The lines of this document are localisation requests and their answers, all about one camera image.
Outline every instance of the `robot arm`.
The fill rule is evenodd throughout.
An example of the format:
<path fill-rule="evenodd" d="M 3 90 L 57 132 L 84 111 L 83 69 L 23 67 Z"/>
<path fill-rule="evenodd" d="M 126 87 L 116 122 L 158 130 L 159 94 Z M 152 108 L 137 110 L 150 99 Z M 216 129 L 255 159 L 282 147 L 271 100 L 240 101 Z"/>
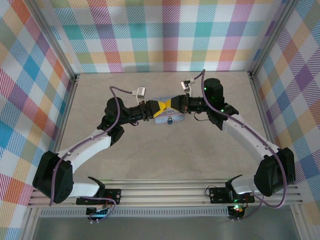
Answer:
<path fill-rule="evenodd" d="M 50 198 L 53 169 L 56 167 L 60 158 L 67 153 L 67 157 L 61 162 L 57 170 L 53 201 L 58 204 L 68 197 L 78 196 L 105 198 L 105 186 L 101 182 L 93 177 L 74 179 L 73 173 L 96 153 L 116 143 L 124 133 L 121 125 L 134 125 L 140 120 L 149 121 L 149 119 L 155 118 L 167 107 L 170 107 L 181 113 L 206 112 L 211 123 L 231 135 L 259 161 L 259 167 L 254 176 L 240 175 L 226 182 L 224 191 L 230 201 L 241 198 L 241 195 L 251 192 L 261 192 L 263 195 L 269 197 L 283 189 L 284 183 L 280 167 L 272 152 L 257 141 L 257 138 L 243 127 L 243 124 L 246 123 L 242 116 L 234 107 L 225 102 L 223 87 L 220 81 L 215 78 L 209 78 L 204 81 L 204 89 L 206 90 L 205 95 L 212 106 L 232 116 L 233 119 L 240 121 L 242 125 L 231 118 L 212 111 L 203 97 L 190 97 L 187 93 L 171 98 L 166 103 L 149 100 L 146 102 L 142 101 L 139 105 L 130 108 L 126 108 L 123 101 L 117 98 L 120 105 L 119 121 L 113 129 L 105 132 L 115 121 L 118 112 L 116 100 L 115 98 L 111 98 L 107 102 L 104 110 L 105 115 L 102 118 L 101 124 L 97 127 L 97 130 L 86 137 L 84 141 L 74 145 L 78 145 L 78 148 L 73 152 L 69 151 L 74 146 L 59 151 L 58 153 L 48 151 L 42 156 L 33 180 L 33 186 Z M 280 149 L 271 142 L 265 141 L 279 156 L 285 169 L 287 184 L 293 183 L 295 181 L 295 168 L 292 151 L 288 148 Z"/>

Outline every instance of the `beige floor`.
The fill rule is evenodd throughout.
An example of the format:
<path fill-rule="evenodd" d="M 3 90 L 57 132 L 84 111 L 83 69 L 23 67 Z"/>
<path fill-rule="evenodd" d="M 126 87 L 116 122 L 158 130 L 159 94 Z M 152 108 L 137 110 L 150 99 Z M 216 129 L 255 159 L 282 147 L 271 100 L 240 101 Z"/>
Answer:
<path fill-rule="evenodd" d="M 99 125 L 106 102 L 112 97 L 109 86 L 128 91 L 146 86 L 146 99 L 184 94 L 180 81 L 195 76 L 175 73 L 95 73 L 82 74 L 68 118 L 61 149 L 92 133 Z M 246 121 L 265 135 L 252 89 L 245 72 L 207 72 L 205 78 L 218 78 L 226 102 Z M 192 85 L 193 96 L 200 96 L 200 81 Z M 126 107 L 135 98 L 116 92 Z M 198 122 L 193 115 L 172 125 L 140 122 L 123 126 L 125 133 L 112 147 L 96 154 L 77 171 L 81 177 L 98 179 L 228 179 L 255 173 L 253 159 L 233 138 L 209 121 Z"/>

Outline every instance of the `purple cable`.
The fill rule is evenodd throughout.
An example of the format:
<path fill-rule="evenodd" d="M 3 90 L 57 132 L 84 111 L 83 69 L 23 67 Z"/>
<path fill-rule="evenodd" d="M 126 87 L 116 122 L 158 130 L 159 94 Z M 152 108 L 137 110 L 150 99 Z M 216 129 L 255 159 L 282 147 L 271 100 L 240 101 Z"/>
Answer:
<path fill-rule="evenodd" d="M 101 219 L 99 219 L 99 220 L 95 220 L 97 223 L 102 222 L 103 220 L 106 220 L 107 217 L 109 217 L 109 216 L 114 212 L 114 210 L 116 209 L 117 203 L 116 203 L 116 201 L 113 200 L 112 198 L 107 198 L 107 197 L 93 197 L 93 196 L 81 196 L 81 198 L 84 198 L 84 199 L 92 199 L 92 200 L 106 200 L 106 201 L 111 201 L 111 202 L 113 203 L 113 208 L 112 208 L 112 210 L 111 210 L 106 216 L 104 216 L 103 218 L 101 218 Z M 91 216 L 92 216 L 92 214 L 89 215 L 89 220 L 90 220 L 90 221 L 94 221 L 94 220 L 92 220 Z"/>
<path fill-rule="evenodd" d="M 203 69 L 202 72 L 197 76 L 195 77 L 194 79 L 198 78 L 200 75 L 202 75 L 201 77 L 201 91 L 202 91 L 202 95 L 203 95 L 203 99 L 205 101 L 205 103 L 208 105 L 208 107 L 213 110 L 214 112 L 218 113 L 218 114 L 221 114 L 233 121 L 235 121 L 236 123 L 240 124 L 242 127 L 244 127 L 245 129 L 247 129 L 253 136 L 255 136 L 272 154 L 273 156 L 275 157 L 277 163 L 279 164 L 279 167 L 280 167 L 280 170 L 281 170 L 281 174 L 282 174 L 282 179 L 283 179 L 283 196 L 282 196 L 282 199 L 280 201 L 279 204 L 277 205 L 271 205 L 269 204 L 268 202 L 266 202 L 265 200 L 263 200 L 263 198 L 260 198 L 258 197 L 255 193 L 254 196 L 259 199 L 262 203 L 264 203 L 265 205 L 267 205 L 268 207 L 270 208 L 273 208 L 273 209 L 278 209 L 280 207 L 283 206 L 283 204 L 285 203 L 286 201 L 286 197 L 287 197 L 287 179 L 286 179 L 286 172 L 285 172 L 285 169 L 284 169 L 284 166 L 282 165 L 278 155 L 276 154 L 276 152 L 258 135 L 255 133 L 255 131 L 253 131 L 250 127 L 248 127 L 247 125 L 243 124 L 241 121 L 239 121 L 238 119 L 224 113 L 224 112 L 221 112 L 217 109 L 215 109 L 213 106 L 211 106 L 211 104 L 209 103 L 207 97 L 206 97 L 206 94 L 205 94 L 205 72 L 206 70 Z"/>
<path fill-rule="evenodd" d="M 86 144 L 87 142 L 90 142 L 91 140 L 94 140 L 95 138 L 98 138 L 100 137 L 101 135 L 109 132 L 116 124 L 117 122 L 119 121 L 119 118 L 120 118 L 120 104 L 119 104 L 119 101 L 118 101 L 118 98 L 115 94 L 115 92 L 113 91 L 113 89 L 116 89 L 118 91 L 121 91 L 123 93 L 126 93 L 126 94 L 132 94 L 131 91 L 126 91 L 126 90 L 122 90 L 118 87 L 115 87 L 115 86 L 110 86 L 110 91 L 115 99 L 115 103 L 116 103 L 116 108 L 117 108 L 117 113 L 116 113 L 116 119 L 114 121 L 114 123 L 105 131 L 103 131 L 102 133 L 99 133 L 95 136 L 93 136 L 93 138 L 87 138 L 85 140 L 83 140 L 82 142 L 79 142 L 77 145 L 75 145 L 73 148 L 71 148 L 68 152 L 66 152 L 61 158 L 60 160 L 57 162 L 54 170 L 53 170 L 53 174 L 52 174 L 52 180 L 51 180 L 51 197 L 50 197 L 50 203 L 49 203 L 49 206 L 52 206 L 52 204 L 54 203 L 54 198 L 55 198 L 55 184 L 56 184 L 56 177 L 57 177 L 57 171 L 58 171 L 58 168 L 60 166 L 60 164 L 62 163 L 62 161 L 68 156 L 68 153 L 72 153 L 73 151 L 75 151 L 77 148 L 79 148 L 80 146 L 82 146 L 83 144 Z"/>

